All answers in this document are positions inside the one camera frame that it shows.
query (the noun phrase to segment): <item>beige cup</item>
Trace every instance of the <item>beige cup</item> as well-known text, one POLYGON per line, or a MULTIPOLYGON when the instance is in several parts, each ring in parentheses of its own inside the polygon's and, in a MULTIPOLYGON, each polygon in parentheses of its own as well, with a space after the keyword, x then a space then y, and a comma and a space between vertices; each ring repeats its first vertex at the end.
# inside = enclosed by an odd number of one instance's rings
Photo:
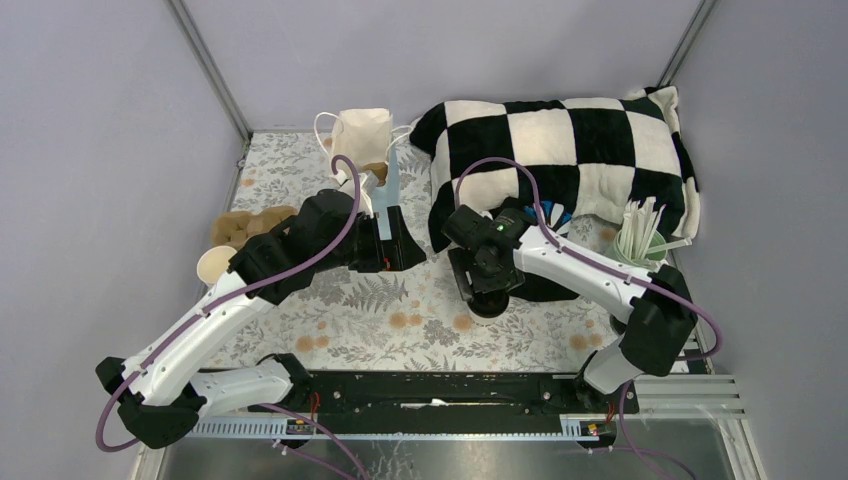
POLYGON ((230 266, 230 258, 236 249, 229 245, 212 247, 197 261, 197 278, 208 286, 215 285, 230 266))

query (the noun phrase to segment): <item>gray wall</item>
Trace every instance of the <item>gray wall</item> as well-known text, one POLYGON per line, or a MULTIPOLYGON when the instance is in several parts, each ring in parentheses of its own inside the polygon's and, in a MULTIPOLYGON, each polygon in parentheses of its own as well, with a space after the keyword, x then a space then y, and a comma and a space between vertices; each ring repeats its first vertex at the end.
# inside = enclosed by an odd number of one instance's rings
POLYGON ((620 96, 659 80, 698 0, 187 0, 255 130, 442 100, 620 96))
POLYGON ((848 4, 725 1, 681 76, 703 225, 683 255, 772 479, 845 478, 848 4))
POLYGON ((240 141, 161 1, 4 0, 0 65, 0 478, 125 478, 94 366, 191 303, 240 141))

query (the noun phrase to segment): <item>floral tablecloth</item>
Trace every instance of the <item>floral tablecloth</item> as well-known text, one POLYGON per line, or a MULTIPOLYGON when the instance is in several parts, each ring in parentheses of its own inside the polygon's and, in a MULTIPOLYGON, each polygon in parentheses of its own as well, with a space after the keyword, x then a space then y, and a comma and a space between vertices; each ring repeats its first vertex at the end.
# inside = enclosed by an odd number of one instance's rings
MULTIPOLYGON (((435 254, 427 234, 429 157, 397 147, 401 206, 428 261, 407 272, 359 274, 335 269, 257 318, 210 360, 210 367, 252 366, 263 355, 293 352, 309 369, 576 372, 616 335, 607 312, 582 298, 530 303, 513 298, 493 325, 475 324, 460 300, 447 251, 435 254)), ((258 213, 300 207, 334 182, 312 134, 257 133, 233 210, 258 213)), ((603 251, 616 226, 572 219, 569 239, 603 251)))

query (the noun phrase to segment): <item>green cup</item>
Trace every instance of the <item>green cup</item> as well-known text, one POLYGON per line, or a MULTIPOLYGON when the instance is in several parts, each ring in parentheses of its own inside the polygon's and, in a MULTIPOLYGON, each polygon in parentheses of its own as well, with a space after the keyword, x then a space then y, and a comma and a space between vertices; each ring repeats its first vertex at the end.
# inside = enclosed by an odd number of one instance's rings
MULTIPOLYGON (((621 231, 619 231, 615 235, 615 238, 613 239, 609 248, 607 248, 607 251, 604 253, 604 256, 606 256, 607 258, 611 258, 613 260, 616 260, 618 262, 621 262, 621 263, 626 263, 628 265, 634 265, 636 267, 649 267, 650 266, 650 264, 648 263, 649 261, 651 261, 651 262, 661 262, 661 261, 665 260, 665 256, 668 254, 668 250, 663 250, 661 252, 650 253, 648 255, 645 255, 645 258, 643 260, 640 260, 640 261, 633 260, 633 259, 629 258, 627 255, 625 255, 624 252, 622 252, 618 248, 618 238, 620 236, 621 236, 621 231)), ((659 232, 654 232, 654 236, 651 238, 651 244, 648 245, 648 247, 650 248, 650 247, 655 247, 657 245, 664 245, 664 244, 665 244, 665 239, 663 238, 663 236, 659 232)))

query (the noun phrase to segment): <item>pillow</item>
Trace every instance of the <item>pillow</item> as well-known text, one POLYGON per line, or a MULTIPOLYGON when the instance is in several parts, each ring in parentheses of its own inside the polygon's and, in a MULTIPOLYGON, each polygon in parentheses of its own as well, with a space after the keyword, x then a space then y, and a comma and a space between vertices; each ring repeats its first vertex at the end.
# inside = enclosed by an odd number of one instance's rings
MULTIPOLYGON (((506 157, 536 178, 542 201, 573 216, 595 214, 621 223, 631 200, 666 205, 659 232, 692 238, 700 199, 694 169, 680 140, 677 89, 647 88, 624 100, 576 98, 540 102, 449 101, 416 120, 410 142, 431 157, 428 227, 433 249, 450 240, 441 228, 454 211, 462 172, 486 157, 506 157)), ((488 163, 466 177, 460 201, 492 210, 508 197, 533 200, 514 167, 488 163)))

